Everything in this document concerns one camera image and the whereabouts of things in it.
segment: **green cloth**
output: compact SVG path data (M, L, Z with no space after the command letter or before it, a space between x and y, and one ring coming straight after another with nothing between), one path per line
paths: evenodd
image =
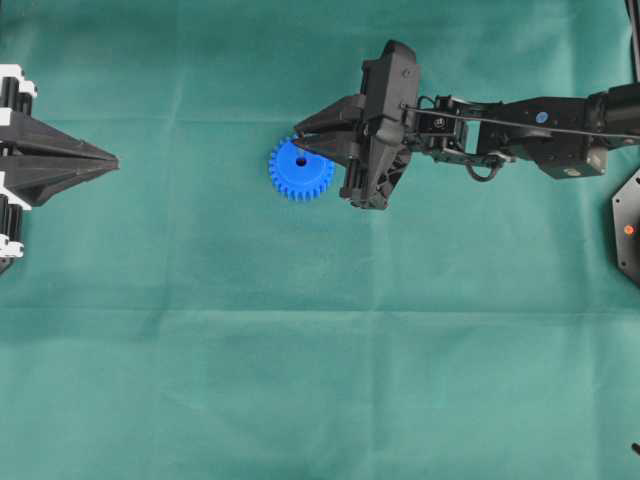
M616 0L4 2L34 116L121 170L0 278L0 479L637 478L640 291L601 178L416 155L385 212L279 197L270 149L389 38L422 92L631 81Z

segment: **metal bracket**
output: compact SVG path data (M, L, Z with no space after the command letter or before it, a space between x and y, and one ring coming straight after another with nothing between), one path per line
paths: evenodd
M640 170L613 196L618 268L640 286Z

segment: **wire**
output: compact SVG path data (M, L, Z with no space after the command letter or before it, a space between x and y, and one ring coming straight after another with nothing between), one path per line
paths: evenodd
M626 0L627 13L631 20L631 56L633 59L633 74L636 82L640 75L640 15L637 0Z
M623 133L600 133L600 132L590 132L589 130L572 130L568 128L556 128L556 127L543 127L541 125L531 125L528 123L520 123L520 122L509 122L507 120L495 120L493 118L481 118L474 117L470 115L457 115L455 113L448 112L440 112L438 110L425 110L421 108L408 107L405 105L405 110L411 110L413 112L424 113L426 115L433 115L435 117L444 117L444 118L453 118L455 120L466 120L466 121L478 121L484 123L493 123L496 125L504 125L507 127L518 127L518 128L535 128L537 130L544 130L546 132L555 132L555 133L570 133L573 135L586 135L589 137L601 137L601 138L624 138L628 140L636 140L640 141L640 135L626 135Z
M429 102L431 102L431 105L433 105L434 107L436 106L436 101L433 98L431 98L429 95L423 95L418 98L418 108L422 106L422 100L429 100Z
M486 177L483 177L482 175L478 175L471 165L465 165L465 167L467 167L467 172L469 172L469 175L471 176L471 178L473 178L476 182L486 183L496 178L496 175L502 168L502 164L496 163L493 167L491 167L491 171L489 172L489 175L487 175Z

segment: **robotic arm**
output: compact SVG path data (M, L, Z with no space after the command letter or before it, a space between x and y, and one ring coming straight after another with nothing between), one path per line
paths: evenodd
M464 165L481 182L495 178L516 157L563 179L603 175L609 150L640 143L640 84L586 99L538 97L506 104L418 97L416 55L395 41L362 69L359 94L295 126L298 147L346 168L340 196L356 207L385 209L414 152ZM431 108L423 108L425 100ZM469 121L481 122L475 153L466 151ZM479 175L477 167L488 168L488 175Z
M22 214L118 169L118 159L31 117L37 89L0 65L0 275L24 255Z

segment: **blue gear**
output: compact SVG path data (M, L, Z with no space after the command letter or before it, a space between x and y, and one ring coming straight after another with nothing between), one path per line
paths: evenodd
M289 200L308 202L327 191L335 165L320 155L306 152L287 137L273 149L269 175L275 189Z

